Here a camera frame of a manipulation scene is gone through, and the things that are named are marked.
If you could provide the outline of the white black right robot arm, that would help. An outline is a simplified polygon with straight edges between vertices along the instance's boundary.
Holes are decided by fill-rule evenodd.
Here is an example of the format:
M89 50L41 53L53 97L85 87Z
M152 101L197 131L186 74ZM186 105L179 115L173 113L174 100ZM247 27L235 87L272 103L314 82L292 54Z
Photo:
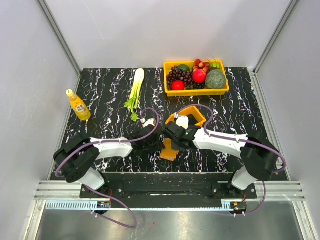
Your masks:
M179 150L212 150L242 160L243 166L227 186L227 192L233 198L239 198L256 181L270 181L276 172L279 152L260 133L228 134L208 130L207 124L185 127L172 121L166 124L163 133Z

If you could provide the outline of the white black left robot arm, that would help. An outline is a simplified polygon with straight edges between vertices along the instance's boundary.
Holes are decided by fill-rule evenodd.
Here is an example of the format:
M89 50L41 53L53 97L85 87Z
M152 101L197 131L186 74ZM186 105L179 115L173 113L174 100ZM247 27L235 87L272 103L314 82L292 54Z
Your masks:
M141 129L117 139L98 139L79 134L54 153L56 176L64 178L67 183L80 182L88 185L98 198L106 196L109 186L102 174L93 168L96 160L126 158L133 153L157 152L162 148L155 118L143 120L142 123Z

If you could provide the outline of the orange leather card holder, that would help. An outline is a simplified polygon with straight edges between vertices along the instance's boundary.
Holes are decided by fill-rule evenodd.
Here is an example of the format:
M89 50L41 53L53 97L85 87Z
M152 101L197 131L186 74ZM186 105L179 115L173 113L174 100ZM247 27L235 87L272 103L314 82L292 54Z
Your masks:
M160 158L173 162L177 158L179 151L172 148L172 140L170 138L165 138L163 144L164 149L160 153Z

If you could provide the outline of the small yellow plastic bin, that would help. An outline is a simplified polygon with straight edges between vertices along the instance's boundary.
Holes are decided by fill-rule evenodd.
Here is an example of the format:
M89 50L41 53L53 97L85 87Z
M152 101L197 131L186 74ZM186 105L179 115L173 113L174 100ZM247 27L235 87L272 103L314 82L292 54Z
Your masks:
M171 114L165 124L168 125L170 122L177 124L178 127L187 129L189 126L203 127L207 120L196 106L188 106L179 112Z

